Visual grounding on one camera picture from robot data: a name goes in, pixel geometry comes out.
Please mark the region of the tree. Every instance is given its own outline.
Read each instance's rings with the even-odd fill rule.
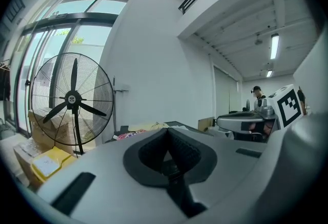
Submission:
[[[69,30],[63,30],[61,32],[57,32],[56,35],[67,35],[69,33]],[[72,43],[73,44],[82,44],[84,41],[83,37],[74,37]]]

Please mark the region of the wire fan cage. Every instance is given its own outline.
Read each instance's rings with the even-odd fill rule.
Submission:
[[[72,90],[71,79],[76,61],[76,86]],[[68,102],[71,92],[76,96],[74,106]],[[113,111],[113,88],[104,70],[94,60],[82,54],[64,53],[49,59],[37,72],[31,104],[37,126],[56,142],[75,146],[77,128],[74,108],[78,114],[81,144],[85,144],[106,127]],[[44,122],[49,112],[60,104],[65,107]],[[87,111],[81,107],[84,104],[103,115]]]

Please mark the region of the ceiling light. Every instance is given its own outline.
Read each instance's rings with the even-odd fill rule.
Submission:
[[[274,34],[271,36],[272,45],[271,45],[271,58],[275,59],[278,52],[278,45],[279,45],[279,34]]]

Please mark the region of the fan pole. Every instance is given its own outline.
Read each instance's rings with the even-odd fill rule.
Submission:
[[[75,119],[75,131],[76,131],[76,138],[77,138],[77,143],[78,147],[80,148],[80,154],[83,155],[83,147],[81,143],[81,136],[80,136],[80,128],[78,125],[78,108],[73,108],[73,113],[74,113],[74,119]]]

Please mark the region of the fan blade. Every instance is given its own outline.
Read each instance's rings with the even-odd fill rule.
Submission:
[[[65,106],[67,105],[66,102],[63,102],[59,104],[58,106],[54,107],[48,115],[43,119],[43,124],[48,122],[50,119],[52,119],[56,114],[58,114]]]
[[[102,113],[101,111],[99,111],[99,110],[97,110],[97,109],[95,109],[93,107],[90,107],[90,106],[88,106],[86,104],[80,103],[79,105],[80,105],[80,107],[82,107],[83,109],[89,111],[92,114],[106,116],[105,113]]]
[[[77,77],[77,58],[74,60],[72,75],[71,75],[71,90],[75,91]]]

